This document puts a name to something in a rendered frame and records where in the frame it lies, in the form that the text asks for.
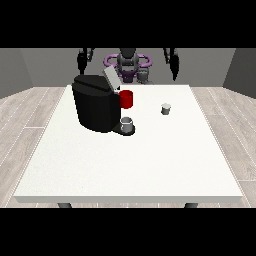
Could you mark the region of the small grey cup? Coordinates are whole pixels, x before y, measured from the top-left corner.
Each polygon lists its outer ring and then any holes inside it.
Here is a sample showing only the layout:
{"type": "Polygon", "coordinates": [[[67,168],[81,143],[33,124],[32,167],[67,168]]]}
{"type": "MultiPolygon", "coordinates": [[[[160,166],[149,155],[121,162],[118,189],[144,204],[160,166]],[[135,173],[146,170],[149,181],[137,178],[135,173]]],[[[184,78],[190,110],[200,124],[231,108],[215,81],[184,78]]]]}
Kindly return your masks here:
{"type": "Polygon", "coordinates": [[[133,129],[133,120],[130,117],[123,117],[120,120],[121,130],[124,133],[131,132],[133,129]]]}

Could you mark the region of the red pod holder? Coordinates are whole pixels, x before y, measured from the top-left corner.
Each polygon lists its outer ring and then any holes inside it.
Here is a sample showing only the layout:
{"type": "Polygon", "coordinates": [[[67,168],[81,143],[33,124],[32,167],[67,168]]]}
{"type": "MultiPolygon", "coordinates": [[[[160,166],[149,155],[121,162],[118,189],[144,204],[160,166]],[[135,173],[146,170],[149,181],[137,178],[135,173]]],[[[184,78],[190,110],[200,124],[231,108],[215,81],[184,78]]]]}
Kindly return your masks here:
{"type": "Polygon", "coordinates": [[[119,92],[120,107],[129,109],[133,106],[133,92],[130,90],[122,90],[119,92]]]}

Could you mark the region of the black coffee machine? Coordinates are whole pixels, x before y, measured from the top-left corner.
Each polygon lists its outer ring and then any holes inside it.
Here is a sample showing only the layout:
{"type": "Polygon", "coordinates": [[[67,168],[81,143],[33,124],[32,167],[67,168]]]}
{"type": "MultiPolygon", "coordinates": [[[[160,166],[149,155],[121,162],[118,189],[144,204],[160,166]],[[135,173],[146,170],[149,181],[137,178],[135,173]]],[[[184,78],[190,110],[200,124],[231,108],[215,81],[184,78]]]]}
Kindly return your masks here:
{"type": "Polygon", "coordinates": [[[123,98],[111,89],[104,76],[78,75],[72,83],[72,92],[79,122],[85,128],[123,136],[135,133],[134,125],[125,131],[121,123],[123,98]]]}

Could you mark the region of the pale grey machine lid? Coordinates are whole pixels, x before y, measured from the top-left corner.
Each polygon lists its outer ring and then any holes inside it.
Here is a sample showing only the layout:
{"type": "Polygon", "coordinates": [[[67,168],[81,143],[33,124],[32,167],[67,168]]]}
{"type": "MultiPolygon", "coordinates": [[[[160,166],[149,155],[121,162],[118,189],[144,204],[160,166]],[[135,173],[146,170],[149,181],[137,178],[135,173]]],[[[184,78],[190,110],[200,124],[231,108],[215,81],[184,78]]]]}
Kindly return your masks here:
{"type": "Polygon", "coordinates": [[[121,81],[120,81],[113,66],[109,66],[109,67],[105,68],[103,70],[103,75],[107,79],[107,81],[113,91],[116,91],[120,87],[121,81]]]}

